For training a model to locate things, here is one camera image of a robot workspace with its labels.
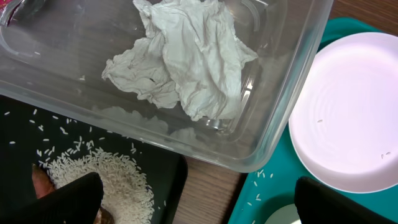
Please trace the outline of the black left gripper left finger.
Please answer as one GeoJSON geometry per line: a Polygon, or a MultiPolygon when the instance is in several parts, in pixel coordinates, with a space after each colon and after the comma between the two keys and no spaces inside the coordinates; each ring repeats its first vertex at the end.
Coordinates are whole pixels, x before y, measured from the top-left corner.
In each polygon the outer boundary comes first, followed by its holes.
{"type": "Polygon", "coordinates": [[[99,174],[90,172],[33,204],[1,217],[1,223],[93,224],[103,195],[103,183],[99,174]]]}

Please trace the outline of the red snack wrapper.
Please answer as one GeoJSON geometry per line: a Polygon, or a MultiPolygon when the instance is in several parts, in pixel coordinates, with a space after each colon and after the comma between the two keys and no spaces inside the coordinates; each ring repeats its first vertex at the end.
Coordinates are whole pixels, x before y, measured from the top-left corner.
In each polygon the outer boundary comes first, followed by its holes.
{"type": "Polygon", "coordinates": [[[0,12],[3,12],[5,7],[11,2],[12,0],[0,0],[0,12]]]}

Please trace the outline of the white rice pile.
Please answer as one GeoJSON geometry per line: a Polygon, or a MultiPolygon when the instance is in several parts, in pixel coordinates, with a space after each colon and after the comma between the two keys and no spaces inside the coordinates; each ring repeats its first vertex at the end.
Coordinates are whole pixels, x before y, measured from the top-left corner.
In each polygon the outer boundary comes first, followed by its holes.
{"type": "Polygon", "coordinates": [[[154,193],[147,177],[129,156],[96,148],[79,159],[62,155],[52,162],[35,165],[48,175],[55,189],[90,172],[98,173],[104,191],[101,206],[112,214],[116,223],[150,223],[155,212],[154,193]]]}

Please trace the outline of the white bowl with food scraps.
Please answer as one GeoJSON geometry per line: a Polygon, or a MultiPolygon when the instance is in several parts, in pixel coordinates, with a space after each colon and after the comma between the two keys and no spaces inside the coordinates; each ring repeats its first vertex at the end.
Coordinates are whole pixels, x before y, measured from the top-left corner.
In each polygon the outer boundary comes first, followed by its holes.
{"type": "Polygon", "coordinates": [[[275,211],[265,224],[301,224],[297,207],[294,204],[286,205],[275,211]]]}

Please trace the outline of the orange carrot piece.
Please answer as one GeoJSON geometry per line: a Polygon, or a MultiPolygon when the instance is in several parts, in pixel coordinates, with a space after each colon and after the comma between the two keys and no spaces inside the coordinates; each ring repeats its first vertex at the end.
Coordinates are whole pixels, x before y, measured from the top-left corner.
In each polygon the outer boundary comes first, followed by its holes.
{"type": "Polygon", "coordinates": [[[55,187],[48,175],[37,165],[32,165],[32,182],[37,199],[55,191],[55,187]]]}

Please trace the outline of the brown food scraps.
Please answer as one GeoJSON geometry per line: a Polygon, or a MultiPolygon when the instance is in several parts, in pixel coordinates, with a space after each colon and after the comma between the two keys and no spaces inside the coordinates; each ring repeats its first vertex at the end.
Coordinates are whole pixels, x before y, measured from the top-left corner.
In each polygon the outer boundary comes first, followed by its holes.
{"type": "Polygon", "coordinates": [[[106,209],[100,207],[93,224],[114,224],[114,218],[106,209]]]}

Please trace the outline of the pink round plate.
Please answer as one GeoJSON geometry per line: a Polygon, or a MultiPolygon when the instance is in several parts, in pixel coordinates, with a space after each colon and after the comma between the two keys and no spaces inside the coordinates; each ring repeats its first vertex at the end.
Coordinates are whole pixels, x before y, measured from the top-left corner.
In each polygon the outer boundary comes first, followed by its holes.
{"type": "Polygon", "coordinates": [[[325,185],[366,194],[397,185],[397,37],[363,32],[315,56],[289,118],[301,163],[325,185]]]}

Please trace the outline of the white paper napkin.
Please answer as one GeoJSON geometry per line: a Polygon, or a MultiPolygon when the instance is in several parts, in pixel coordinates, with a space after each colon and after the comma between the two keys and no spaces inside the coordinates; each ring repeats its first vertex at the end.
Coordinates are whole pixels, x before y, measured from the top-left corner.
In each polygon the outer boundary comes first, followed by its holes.
{"type": "Polygon", "coordinates": [[[236,36],[220,1],[135,1],[146,30],[132,49],[106,62],[102,78],[158,108],[181,105],[193,121],[233,119],[241,75],[257,53],[236,36]]]}

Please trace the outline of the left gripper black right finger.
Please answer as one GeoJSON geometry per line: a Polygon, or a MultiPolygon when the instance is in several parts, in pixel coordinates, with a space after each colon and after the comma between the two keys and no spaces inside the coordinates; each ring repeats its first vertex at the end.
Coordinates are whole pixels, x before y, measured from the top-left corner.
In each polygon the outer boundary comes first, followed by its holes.
{"type": "Polygon", "coordinates": [[[303,224],[396,224],[306,176],[296,181],[294,204],[303,224]]]}

